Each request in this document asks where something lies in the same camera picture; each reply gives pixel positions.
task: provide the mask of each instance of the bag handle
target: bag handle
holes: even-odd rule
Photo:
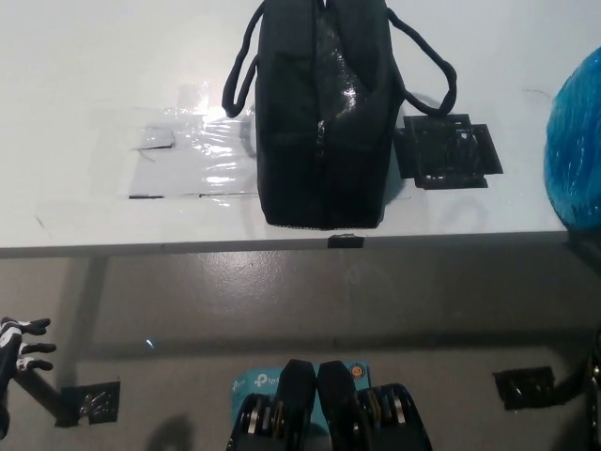
[[[442,101],[440,108],[433,108],[421,101],[418,101],[413,94],[407,91],[405,88],[405,83],[403,82],[403,78],[401,77],[400,73],[398,73],[399,83],[401,85],[401,91],[403,92],[403,95],[411,105],[425,115],[448,115],[455,106],[455,101],[457,99],[457,73],[455,72],[455,69],[453,69],[453,66],[451,66],[450,63],[442,59],[417,31],[401,21],[390,8],[388,8],[388,20],[391,21],[395,28],[398,28],[407,36],[409,36],[413,42],[415,42],[420,49],[422,49],[424,53],[427,54],[432,61],[434,61],[434,63],[442,70],[444,76],[447,77],[447,82],[449,82],[449,91],[447,92],[446,96],[444,96],[444,100]]]
[[[240,93],[238,94],[238,100],[234,103],[234,97],[236,95],[236,87],[238,86],[238,79],[240,77],[240,71],[242,70],[242,64],[244,64],[244,59],[248,54],[248,51],[251,47],[251,38],[253,37],[254,28],[256,24],[259,22],[259,19],[263,15],[263,11],[265,9],[265,4],[261,3],[259,8],[254,12],[253,18],[248,24],[246,28],[246,32],[244,33],[244,39],[242,40],[242,47],[236,56],[236,61],[234,62],[234,67],[232,71],[229,73],[227,80],[225,81],[225,86],[223,87],[223,97],[222,97],[222,108],[225,110],[225,113],[228,117],[236,117],[242,112],[244,108],[244,103],[246,102],[246,97],[248,96],[248,91],[251,89],[251,83],[254,79],[254,73],[256,72],[256,68],[259,63],[259,56],[256,55],[251,62],[251,67],[248,68],[246,72],[246,76],[244,77],[244,81],[242,82],[242,86],[240,87]]]

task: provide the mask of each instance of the concrete floor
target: concrete floor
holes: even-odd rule
[[[232,380],[291,357],[403,382],[436,450],[584,449],[580,400],[505,412],[491,375],[583,355],[601,280],[559,246],[4,260],[0,299],[53,319],[49,381],[121,381],[117,423],[72,429],[11,385],[0,449],[222,450]]]

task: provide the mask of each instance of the white table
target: white table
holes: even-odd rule
[[[210,83],[210,103],[258,1],[6,2],[0,16],[0,257],[326,247],[343,232],[266,224],[255,195],[129,200],[136,152],[121,133],[136,108],[174,105]],[[488,125],[504,169],[488,189],[423,191],[410,180],[365,246],[436,237],[565,231],[542,177],[551,98],[601,44],[596,0],[391,0],[456,68],[454,112]],[[444,77],[393,31],[407,86],[434,99]],[[404,105],[402,114],[416,114]]]

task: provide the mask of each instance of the black tape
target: black tape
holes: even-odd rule
[[[328,249],[362,249],[364,241],[364,237],[352,233],[332,235],[328,238]]]
[[[555,376],[549,366],[493,374],[505,410],[542,409],[553,405]]]

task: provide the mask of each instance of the black handbag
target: black handbag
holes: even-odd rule
[[[261,16],[258,55],[235,102]],[[449,92],[440,108],[405,89],[388,21],[444,72]],[[258,191],[267,222],[276,226],[376,227],[401,103],[430,116],[455,105],[453,67],[384,0],[265,0],[223,89],[229,117],[244,108],[256,71]]]

